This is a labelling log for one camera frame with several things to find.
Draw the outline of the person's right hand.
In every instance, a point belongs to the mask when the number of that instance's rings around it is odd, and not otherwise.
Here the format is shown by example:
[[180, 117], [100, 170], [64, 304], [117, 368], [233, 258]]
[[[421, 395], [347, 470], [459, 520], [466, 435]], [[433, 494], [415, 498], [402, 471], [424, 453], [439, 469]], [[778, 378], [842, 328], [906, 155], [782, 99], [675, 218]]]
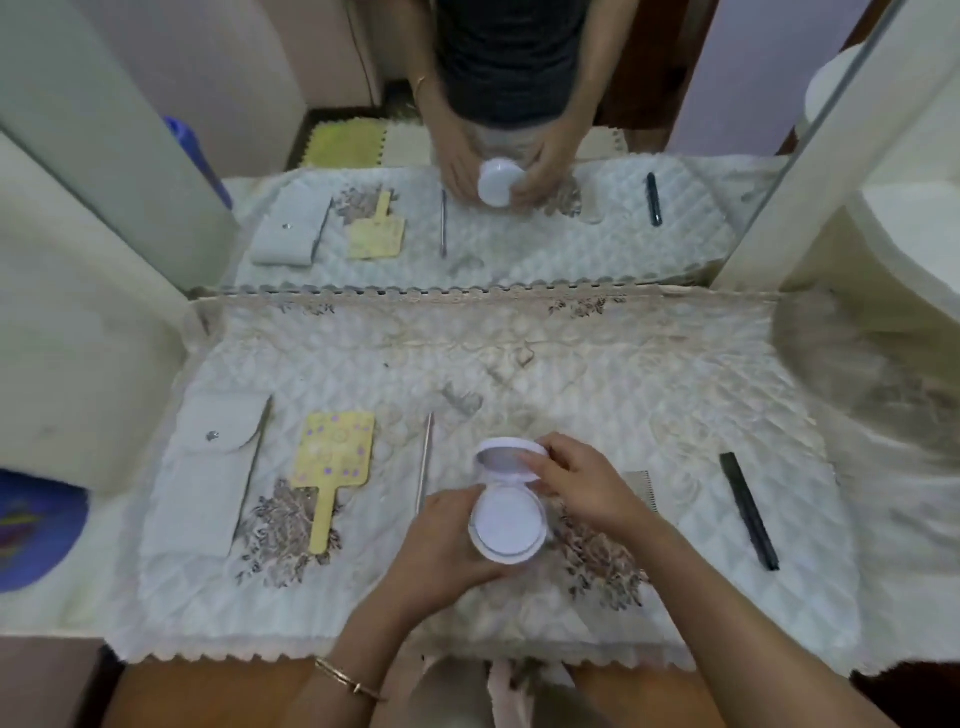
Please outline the person's right hand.
[[518, 456], [549, 456], [572, 473], [570, 491], [544, 491], [558, 498], [575, 519], [624, 547], [655, 522], [654, 513], [631, 491], [600, 451], [568, 435], [553, 432], [540, 440], [546, 454], [521, 450]]

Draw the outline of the person's left hand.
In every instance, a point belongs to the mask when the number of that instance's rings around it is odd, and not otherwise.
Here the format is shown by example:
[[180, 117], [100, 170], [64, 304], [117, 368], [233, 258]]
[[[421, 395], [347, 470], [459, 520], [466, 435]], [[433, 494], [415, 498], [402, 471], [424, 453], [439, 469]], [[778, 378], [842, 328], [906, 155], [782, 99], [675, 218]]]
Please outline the person's left hand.
[[373, 596], [390, 622], [408, 629], [450, 608], [468, 591], [516, 574], [489, 561], [469, 536], [470, 517], [431, 516], [431, 494]]

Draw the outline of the white round compact case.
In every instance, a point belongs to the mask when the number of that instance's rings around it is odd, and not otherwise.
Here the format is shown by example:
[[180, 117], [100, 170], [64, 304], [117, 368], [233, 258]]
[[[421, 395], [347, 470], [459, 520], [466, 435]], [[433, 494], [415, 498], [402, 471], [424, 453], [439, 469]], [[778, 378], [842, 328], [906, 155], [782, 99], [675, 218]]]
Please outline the white round compact case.
[[531, 488], [537, 474], [524, 454], [546, 456], [538, 443], [498, 437], [480, 443], [474, 455], [477, 479], [483, 486], [467, 528], [470, 540], [488, 561], [516, 566], [534, 558], [546, 543], [546, 508]]

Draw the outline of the person's right forearm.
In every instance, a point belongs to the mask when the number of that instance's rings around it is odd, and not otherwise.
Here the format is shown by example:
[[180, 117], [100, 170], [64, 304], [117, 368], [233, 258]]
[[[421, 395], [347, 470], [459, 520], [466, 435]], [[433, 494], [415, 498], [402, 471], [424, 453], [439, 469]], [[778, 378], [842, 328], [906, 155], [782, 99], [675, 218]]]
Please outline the person's right forearm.
[[595, 528], [646, 572], [727, 728], [898, 728], [643, 503]]

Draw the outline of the person's left forearm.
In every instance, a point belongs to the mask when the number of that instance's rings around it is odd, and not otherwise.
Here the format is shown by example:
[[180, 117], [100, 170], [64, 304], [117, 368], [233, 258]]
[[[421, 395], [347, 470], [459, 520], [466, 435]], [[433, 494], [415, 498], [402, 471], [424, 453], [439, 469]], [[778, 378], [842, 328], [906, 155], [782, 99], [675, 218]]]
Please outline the person's left forearm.
[[390, 621], [370, 594], [276, 728], [370, 728], [384, 681], [413, 628]]

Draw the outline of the thin metal tool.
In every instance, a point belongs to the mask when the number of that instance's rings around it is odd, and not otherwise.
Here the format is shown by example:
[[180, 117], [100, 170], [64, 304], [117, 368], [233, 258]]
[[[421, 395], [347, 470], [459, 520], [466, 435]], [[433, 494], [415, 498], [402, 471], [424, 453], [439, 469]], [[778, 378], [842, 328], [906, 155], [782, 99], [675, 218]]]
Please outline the thin metal tool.
[[429, 466], [434, 440], [434, 428], [436, 423], [436, 414], [431, 411], [425, 422], [424, 436], [422, 441], [421, 456], [419, 461], [419, 470], [415, 491], [414, 516], [419, 516], [423, 510], [426, 501], [427, 483], [429, 478]]

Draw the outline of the small silver comb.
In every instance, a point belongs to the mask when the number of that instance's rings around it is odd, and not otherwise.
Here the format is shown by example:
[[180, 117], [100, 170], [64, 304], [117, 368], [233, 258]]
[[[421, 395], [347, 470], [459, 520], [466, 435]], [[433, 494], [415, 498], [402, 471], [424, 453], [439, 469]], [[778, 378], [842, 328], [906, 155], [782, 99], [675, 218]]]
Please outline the small silver comb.
[[627, 471], [622, 474], [623, 480], [648, 509], [659, 513], [656, 493], [651, 475], [648, 470]]

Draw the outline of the white quilted table cloth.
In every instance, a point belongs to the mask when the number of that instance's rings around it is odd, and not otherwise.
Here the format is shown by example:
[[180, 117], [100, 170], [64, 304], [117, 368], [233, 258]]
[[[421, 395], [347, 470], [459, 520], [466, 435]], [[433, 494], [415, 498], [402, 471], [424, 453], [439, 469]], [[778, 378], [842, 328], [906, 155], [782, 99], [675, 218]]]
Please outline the white quilted table cloth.
[[[126, 513], [107, 643], [148, 657], [326, 653], [382, 579], [427, 493], [479, 482], [498, 435], [562, 431], [648, 471], [668, 519], [739, 591], [840, 671], [862, 643], [850, 518], [823, 439], [770, 345], [771, 301], [647, 290], [458, 301], [234, 296], [197, 301], [200, 334]], [[178, 413], [200, 390], [271, 394], [229, 555], [147, 557], [143, 530]], [[375, 415], [369, 475], [338, 491], [312, 555], [315, 491], [291, 477], [306, 417]], [[719, 455], [734, 453], [779, 560], [761, 564]]]

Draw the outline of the yellow dotted hand mirror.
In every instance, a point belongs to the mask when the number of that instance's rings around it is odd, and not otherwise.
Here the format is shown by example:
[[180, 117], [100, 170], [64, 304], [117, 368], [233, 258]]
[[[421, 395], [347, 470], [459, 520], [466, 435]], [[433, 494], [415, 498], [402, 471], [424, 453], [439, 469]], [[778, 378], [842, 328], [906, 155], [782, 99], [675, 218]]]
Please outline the yellow dotted hand mirror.
[[338, 492], [368, 481], [375, 428], [376, 415], [367, 411], [314, 412], [304, 421], [291, 486], [315, 492], [312, 555], [329, 552]]

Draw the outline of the black makeup pencil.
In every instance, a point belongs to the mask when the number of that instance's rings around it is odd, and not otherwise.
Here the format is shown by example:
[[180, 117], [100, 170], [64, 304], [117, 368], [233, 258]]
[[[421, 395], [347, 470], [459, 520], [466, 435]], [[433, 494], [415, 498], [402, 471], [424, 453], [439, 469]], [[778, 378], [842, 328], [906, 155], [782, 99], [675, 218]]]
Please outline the black makeup pencil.
[[760, 564], [768, 572], [778, 572], [781, 566], [778, 554], [767, 533], [762, 514], [739, 465], [737, 455], [733, 452], [721, 453], [719, 463]]

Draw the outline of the white snap pouch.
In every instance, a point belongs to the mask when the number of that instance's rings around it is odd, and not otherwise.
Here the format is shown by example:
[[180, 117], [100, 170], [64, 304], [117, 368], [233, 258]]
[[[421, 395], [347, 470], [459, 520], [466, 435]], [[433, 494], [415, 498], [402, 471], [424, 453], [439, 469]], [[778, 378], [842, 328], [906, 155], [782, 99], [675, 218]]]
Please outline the white snap pouch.
[[271, 403], [263, 391], [187, 394], [153, 486], [144, 556], [230, 555]]

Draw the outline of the blue round object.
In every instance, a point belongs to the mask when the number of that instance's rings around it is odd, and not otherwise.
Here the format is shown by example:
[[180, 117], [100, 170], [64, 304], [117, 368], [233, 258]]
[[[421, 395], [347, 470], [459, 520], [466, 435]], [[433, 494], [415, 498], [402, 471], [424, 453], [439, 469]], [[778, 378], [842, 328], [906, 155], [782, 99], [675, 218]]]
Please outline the blue round object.
[[0, 595], [46, 577], [73, 550], [90, 516], [90, 492], [0, 467]]

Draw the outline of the large wall mirror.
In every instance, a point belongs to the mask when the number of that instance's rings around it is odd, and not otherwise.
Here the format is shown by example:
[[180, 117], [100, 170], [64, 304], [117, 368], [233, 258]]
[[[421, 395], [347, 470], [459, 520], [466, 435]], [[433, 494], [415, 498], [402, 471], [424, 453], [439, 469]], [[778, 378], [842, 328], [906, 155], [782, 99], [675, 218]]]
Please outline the large wall mirror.
[[182, 292], [712, 278], [793, 162], [578, 161], [642, 0], [371, 0], [426, 165], [299, 169], [240, 222], [73, 0], [0, 0], [0, 128]]

